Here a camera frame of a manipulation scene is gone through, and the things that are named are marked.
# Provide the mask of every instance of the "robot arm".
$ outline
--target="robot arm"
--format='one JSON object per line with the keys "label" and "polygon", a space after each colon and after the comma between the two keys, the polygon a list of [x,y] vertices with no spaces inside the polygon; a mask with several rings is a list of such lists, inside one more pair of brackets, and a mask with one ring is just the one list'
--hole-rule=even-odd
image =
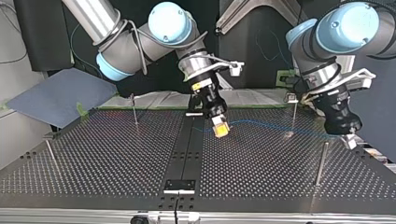
{"label": "robot arm", "polygon": [[174,3],[164,2],[150,12],[148,23],[136,28],[122,20],[108,0],[63,0],[70,11],[99,46],[96,61],[108,78],[120,81],[175,50],[179,68],[191,89],[202,102],[204,114],[212,119],[217,137],[230,131],[224,113],[227,105],[219,95],[214,72],[222,66],[232,74],[240,73],[242,63],[229,63],[208,55],[191,14]]}
{"label": "robot arm", "polygon": [[326,116],[327,133],[347,135],[362,127],[360,118],[349,109],[347,84],[356,74],[341,74],[336,56],[364,53],[381,59],[394,58],[394,15],[393,8],[375,1],[347,1],[321,20],[306,21],[287,33],[290,51],[313,96],[313,104]]}

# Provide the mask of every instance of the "metal post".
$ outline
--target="metal post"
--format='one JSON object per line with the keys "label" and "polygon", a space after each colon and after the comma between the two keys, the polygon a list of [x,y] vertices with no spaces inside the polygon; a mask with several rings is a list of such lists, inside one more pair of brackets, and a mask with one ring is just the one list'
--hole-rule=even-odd
{"label": "metal post", "polygon": [[323,173],[323,168],[324,168],[324,164],[326,161],[326,157],[327,157],[327,151],[329,150],[329,142],[325,142],[323,145],[323,149],[322,149],[322,154],[320,157],[320,164],[319,164],[319,169],[318,169],[318,175],[317,175],[317,179],[315,181],[315,185],[318,187],[320,186],[320,179]]}
{"label": "metal post", "polygon": [[50,140],[46,139],[46,144],[47,144],[47,148],[49,149],[50,158],[52,160],[55,160],[55,155],[53,154],[52,146],[50,145]]}

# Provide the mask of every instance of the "white wall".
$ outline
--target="white wall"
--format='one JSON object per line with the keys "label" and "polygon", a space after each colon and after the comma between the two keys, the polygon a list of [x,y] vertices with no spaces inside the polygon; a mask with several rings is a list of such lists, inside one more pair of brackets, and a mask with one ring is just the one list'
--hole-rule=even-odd
{"label": "white wall", "polygon": [[[0,0],[13,5],[13,0]],[[18,26],[13,13],[4,9]],[[0,62],[20,58],[25,52],[21,35],[0,11]],[[43,73],[32,72],[28,57],[17,63],[0,64],[0,105],[44,80]],[[0,169],[41,143],[50,126],[12,110],[0,109]]]}

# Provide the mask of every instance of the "wire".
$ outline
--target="wire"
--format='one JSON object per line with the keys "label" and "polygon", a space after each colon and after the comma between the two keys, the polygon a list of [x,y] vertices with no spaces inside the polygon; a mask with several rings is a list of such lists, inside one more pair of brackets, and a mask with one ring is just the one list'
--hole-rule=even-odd
{"label": "wire", "polygon": [[137,46],[139,47],[140,58],[141,58],[141,61],[142,61],[143,74],[147,75],[148,74],[148,67],[146,65],[146,59],[145,59],[145,55],[144,55],[144,52],[143,52],[142,40],[140,39],[139,30],[137,29],[137,27],[136,27],[136,25],[134,24],[133,21],[129,21],[129,23],[131,23],[132,27],[134,28],[134,35],[135,35],[136,40],[137,40]]}
{"label": "wire", "polygon": [[279,56],[279,53],[277,55],[275,55],[273,58],[269,59],[265,54],[264,54],[264,50],[262,50],[262,46],[259,43],[259,35],[262,32],[262,30],[260,29],[259,32],[257,32],[256,34],[256,45],[257,47],[259,47],[260,52],[262,53],[262,57],[264,57],[265,60],[271,62],[273,60],[275,60],[277,58],[277,56]]}
{"label": "wire", "polygon": [[[276,125],[273,123],[267,123],[261,120],[254,120],[254,119],[240,119],[240,120],[236,120],[236,121],[232,121],[230,122],[230,125],[237,125],[237,124],[243,124],[243,123],[248,123],[248,124],[253,124],[253,125],[257,125],[257,126],[261,126],[264,128],[270,128],[270,129],[275,129],[275,130],[280,130],[280,131],[287,131],[287,132],[294,132],[294,133],[300,133],[300,134],[306,134],[306,135],[314,135],[314,136],[321,136],[321,137],[332,137],[331,135],[328,135],[326,133],[316,133],[316,132],[312,132],[309,130],[305,130],[305,129],[296,129],[296,128],[291,128],[291,127],[285,127],[285,126],[280,126],[280,125]],[[198,128],[193,128],[194,130],[201,132],[201,133],[211,133],[213,132],[213,129],[209,128],[209,129],[198,129]]]}
{"label": "wire", "polygon": [[0,2],[0,9],[3,12],[4,16],[7,18],[9,24],[11,24],[16,31],[18,31],[18,33],[21,33],[21,30],[17,27],[17,25],[14,24],[14,22],[12,22],[11,18],[7,15],[7,13],[1,8],[1,7],[7,7],[9,10],[11,10],[15,15],[17,15],[17,11],[15,10],[15,8],[5,2]]}
{"label": "wire", "polygon": [[83,59],[81,59],[81,58],[76,54],[76,52],[75,52],[75,50],[74,50],[74,47],[73,47],[73,46],[74,46],[74,45],[73,45],[73,40],[74,40],[74,36],[75,36],[75,34],[76,34],[76,31],[77,31],[77,29],[78,29],[79,27],[80,27],[80,24],[78,24],[78,25],[74,28],[72,34],[70,35],[70,49],[72,50],[73,55],[74,55],[77,59],[79,59],[82,63],[87,64],[89,67],[93,68],[93,69],[97,72],[97,74],[100,76],[100,78],[103,79],[103,74],[102,74],[102,72],[101,72],[97,67],[95,67],[94,65],[92,65],[92,64],[90,64],[90,63],[84,61]]}
{"label": "wire", "polygon": [[[19,34],[21,34],[21,31],[20,31],[20,30],[18,29],[18,27],[12,22],[11,18],[7,15],[7,13],[6,13],[1,7],[7,7],[7,8],[9,8],[15,15],[17,15],[17,11],[15,10],[15,8],[14,8],[12,5],[8,4],[8,3],[0,2],[0,9],[1,9],[3,15],[7,18],[8,22],[12,25],[12,27],[13,27]],[[25,48],[25,52],[23,53],[23,55],[22,55],[20,58],[15,59],[15,60],[11,60],[11,61],[0,62],[0,64],[17,63],[17,62],[22,61],[24,58],[26,58],[26,56],[27,56],[27,49]]]}

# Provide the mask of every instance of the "vertical rod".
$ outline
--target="vertical rod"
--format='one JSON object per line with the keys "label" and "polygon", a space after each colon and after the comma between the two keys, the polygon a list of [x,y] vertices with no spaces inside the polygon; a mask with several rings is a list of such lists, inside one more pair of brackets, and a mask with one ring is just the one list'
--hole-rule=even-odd
{"label": "vertical rod", "polygon": [[324,164],[326,161],[326,157],[327,157],[327,151],[329,150],[329,142],[325,142],[323,144],[323,149],[322,149],[322,154],[320,157],[320,164],[319,164],[319,169],[318,169],[318,175],[317,175],[317,179],[315,181],[315,185],[318,187],[320,186],[320,179],[323,173],[323,168],[324,168]]}
{"label": "vertical rod", "polygon": [[49,149],[50,158],[55,160],[55,155],[52,151],[52,146],[50,145],[50,140],[46,140],[47,148]]}
{"label": "vertical rod", "polygon": [[298,102],[294,104],[293,122],[296,120],[297,104],[298,104]]}
{"label": "vertical rod", "polygon": [[132,108],[134,109],[134,124],[137,125],[137,124],[139,124],[139,122],[137,121],[136,108],[135,108],[136,103],[134,101],[134,94],[133,93],[131,94],[130,100],[131,100]]}

